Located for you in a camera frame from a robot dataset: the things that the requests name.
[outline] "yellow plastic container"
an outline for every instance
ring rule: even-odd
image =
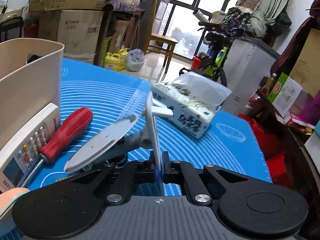
[[[124,69],[124,67],[121,65],[120,59],[121,59],[120,54],[117,54],[117,53],[111,54],[108,52],[105,58],[104,67],[115,70],[115,71],[121,71]]]
[[[120,62],[121,64],[123,65],[123,67],[125,67],[127,65],[127,60],[128,60],[128,48],[125,48],[125,49],[121,49],[118,51],[118,54],[121,55],[121,59],[120,59]]]

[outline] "screwdriver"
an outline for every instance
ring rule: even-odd
[[[21,187],[28,186],[34,174],[44,162],[53,164],[57,155],[66,148],[71,141],[81,135],[93,118],[92,111],[87,107],[79,108],[69,115],[52,135],[49,142],[39,149],[41,157],[32,171],[28,174]]]

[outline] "black metal frame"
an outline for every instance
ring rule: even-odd
[[[167,24],[166,24],[166,26],[165,26],[165,28],[164,28],[164,33],[163,33],[163,35],[166,35],[166,34],[167,34],[167,31],[168,31],[168,28],[169,28],[169,24],[170,24],[170,21],[171,21],[171,18],[172,18],[172,15],[173,15],[173,13],[174,13],[174,9],[175,9],[176,6],[181,6],[181,7],[190,9],[190,10],[199,9],[204,15],[207,15],[207,16],[209,17],[209,20],[211,20],[212,14],[211,14],[210,12],[198,8],[200,1],[201,1],[201,0],[193,0],[192,5],[190,5],[190,4],[187,4],[187,3],[184,3],[184,2],[181,2],[181,1],[177,1],[177,0],[170,0],[169,3],[172,3],[173,6],[172,6],[172,9],[171,9],[170,15],[169,15],[169,17],[168,17]],[[229,0],[224,0],[223,5],[222,5],[222,8],[221,8],[222,11],[225,11],[225,10],[226,10],[227,5],[228,5],[228,2],[229,2]],[[198,43],[198,45],[197,45],[197,48],[196,48],[195,55],[197,55],[197,53],[198,53],[198,51],[199,51],[199,48],[200,48],[200,46],[201,46],[201,44],[202,44],[202,42],[203,42],[204,36],[205,36],[205,32],[203,32],[202,35],[201,35],[200,41],[199,41],[199,43]]]

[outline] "blue tablecloth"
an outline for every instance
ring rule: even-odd
[[[43,165],[31,182],[33,190],[64,178],[63,167],[70,156],[90,138],[118,118],[131,113],[141,114],[151,84],[119,72],[80,61],[63,59],[61,81],[61,122],[76,109],[86,106],[93,111],[93,120],[85,134],[63,152],[54,165]],[[140,116],[129,133],[142,130]],[[165,120],[157,118],[161,151],[168,151],[171,160],[183,160],[202,168],[207,163],[272,182],[263,153],[249,124],[220,110],[209,129],[198,140],[187,136]],[[149,150],[140,148],[129,153],[129,160],[148,159]],[[141,189],[154,191],[150,185]],[[167,195],[179,195],[177,185],[165,186]]]

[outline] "plastic storage bin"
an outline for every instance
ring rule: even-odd
[[[48,103],[60,107],[63,49],[32,38],[0,43],[0,149]]]

